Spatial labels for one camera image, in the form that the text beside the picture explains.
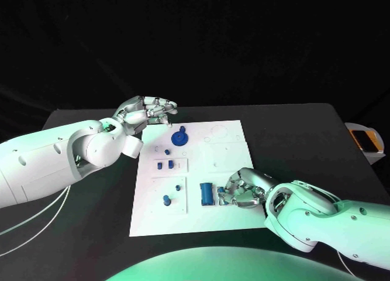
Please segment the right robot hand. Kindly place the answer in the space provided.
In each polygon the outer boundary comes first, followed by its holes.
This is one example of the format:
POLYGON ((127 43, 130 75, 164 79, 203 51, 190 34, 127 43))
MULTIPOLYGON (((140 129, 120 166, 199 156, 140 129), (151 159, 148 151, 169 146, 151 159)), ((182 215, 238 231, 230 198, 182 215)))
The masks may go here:
POLYGON ((243 167, 229 177, 219 200, 239 208, 255 208, 264 204, 279 182, 265 173, 243 167))

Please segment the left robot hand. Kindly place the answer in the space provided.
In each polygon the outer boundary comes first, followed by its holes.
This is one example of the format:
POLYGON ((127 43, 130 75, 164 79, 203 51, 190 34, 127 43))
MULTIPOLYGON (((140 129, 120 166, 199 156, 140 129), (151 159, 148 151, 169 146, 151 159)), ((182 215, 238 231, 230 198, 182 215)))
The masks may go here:
POLYGON ((112 119, 127 135, 137 135, 148 125, 164 124, 171 128, 169 115, 177 114, 177 107, 177 103, 160 97, 135 96, 120 105, 112 119))

